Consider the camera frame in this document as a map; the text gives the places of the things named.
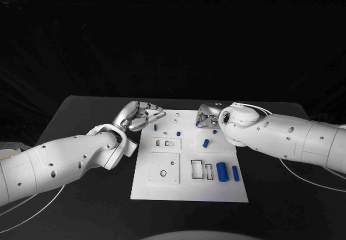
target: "rectangular hole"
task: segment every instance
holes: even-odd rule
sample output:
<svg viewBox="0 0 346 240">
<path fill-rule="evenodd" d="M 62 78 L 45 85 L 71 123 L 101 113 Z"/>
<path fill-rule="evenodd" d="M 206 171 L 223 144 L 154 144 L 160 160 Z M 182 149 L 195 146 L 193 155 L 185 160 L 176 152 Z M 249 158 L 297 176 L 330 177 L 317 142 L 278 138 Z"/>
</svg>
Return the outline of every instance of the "rectangular hole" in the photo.
<svg viewBox="0 0 346 240">
<path fill-rule="evenodd" d="M 205 174 L 206 174 L 206 180 L 213 180 L 213 174 L 212 174 L 212 165 L 205 165 Z"/>
<path fill-rule="evenodd" d="M 203 179 L 202 160 L 190 160 L 192 179 Z"/>
</svg>

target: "black curtain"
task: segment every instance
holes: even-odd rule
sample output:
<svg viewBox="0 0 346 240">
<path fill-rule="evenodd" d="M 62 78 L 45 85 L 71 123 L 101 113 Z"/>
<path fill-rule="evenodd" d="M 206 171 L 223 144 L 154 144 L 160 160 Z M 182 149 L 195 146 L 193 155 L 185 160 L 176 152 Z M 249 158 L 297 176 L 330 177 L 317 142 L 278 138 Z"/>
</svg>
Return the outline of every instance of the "black curtain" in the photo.
<svg viewBox="0 0 346 240">
<path fill-rule="evenodd" d="M 7 1 L 1 121 L 69 95 L 300 103 L 345 115 L 346 6 L 324 1 Z"/>
</svg>

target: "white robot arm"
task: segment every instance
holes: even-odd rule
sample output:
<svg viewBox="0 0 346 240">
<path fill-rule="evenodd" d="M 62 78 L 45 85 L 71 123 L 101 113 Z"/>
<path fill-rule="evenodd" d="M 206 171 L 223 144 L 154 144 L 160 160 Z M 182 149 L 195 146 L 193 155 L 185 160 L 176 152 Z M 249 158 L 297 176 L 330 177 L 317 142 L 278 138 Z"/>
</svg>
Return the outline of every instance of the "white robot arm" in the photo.
<svg viewBox="0 0 346 240">
<path fill-rule="evenodd" d="M 202 104 L 196 116 L 199 128 L 218 125 L 226 141 L 280 159 L 320 165 L 346 174 L 346 130 L 298 117 L 258 112 L 234 102 Z"/>
<path fill-rule="evenodd" d="M 159 113 L 149 116 L 146 109 Z M 112 123 L 95 126 L 87 135 L 53 140 L 0 159 L 0 206 L 69 184 L 91 168 L 111 170 L 137 148 L 125 130 L 140 131 L 164 116 L 159 106 L 131 101 Z"/>
</svg>

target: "table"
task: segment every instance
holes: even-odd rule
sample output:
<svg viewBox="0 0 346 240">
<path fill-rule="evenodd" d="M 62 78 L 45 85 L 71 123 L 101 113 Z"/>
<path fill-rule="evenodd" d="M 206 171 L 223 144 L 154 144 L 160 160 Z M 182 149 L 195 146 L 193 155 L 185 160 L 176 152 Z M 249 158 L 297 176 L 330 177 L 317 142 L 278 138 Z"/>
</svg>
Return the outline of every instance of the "table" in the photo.
<svg viewBox="0 0 346 240">
<path fill-rule="evenodd" d="M 69 96 L 39 138 L 38 145 L 84 135 L 94 126 L 111 123 L 124 105 L 150 102 L 163 109 L 198 110 L 208 100 Z M 309 119 L 303 107 L 287 102 L 245 102 L 272 113 Z M 140 132 L 127 131 L 138 143 Z M 123 157 L 112 170 L 91 169 L 68 184 L 43 212 L 0 239 L 140 240 L 156 234 L 211 230 L 262 239 L 345 239 L 346 193 L 306 183 L 280 160 L 238 147 L 238 161 L 249 203 L 130 200 L 137 153 Z M 309 180 L 343 188 L 345 180 L 311 164 L 285 161 Z M 27 219 L 48 204 L 59 189 L 39 194 L 6 218 L 1 230 Z"/>
</svg>

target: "blue block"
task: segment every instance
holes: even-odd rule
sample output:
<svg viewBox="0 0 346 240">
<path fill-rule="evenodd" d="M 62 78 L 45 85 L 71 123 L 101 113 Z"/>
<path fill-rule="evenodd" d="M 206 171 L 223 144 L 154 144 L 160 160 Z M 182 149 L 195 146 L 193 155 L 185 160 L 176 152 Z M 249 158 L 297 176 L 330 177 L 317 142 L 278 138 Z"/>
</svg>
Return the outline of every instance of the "blue block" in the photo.
<svg viewBox="0 0 346 240">
<path fill-rule="evenodd" d="M 221 182 L 226 182 L 229 180 L 226 164 L 223 162 L 216 163 L 216 169 L 218 169 L 218 180 Z"/>
<path fill-rule="evenodd" d="M 236 182 L 239 182 L 239 176 L 238 176 L 236 166 L 232 166 L 232 175 L 234 175 L 234 180 L 235 180 Z"/>
<path fill-rule="evenodd" d="M 203 148 L 208 147 L 208 144 L 209 144 L 209 140 L 206 139 L 206 140 L 203 141 Z"/>
</svg>

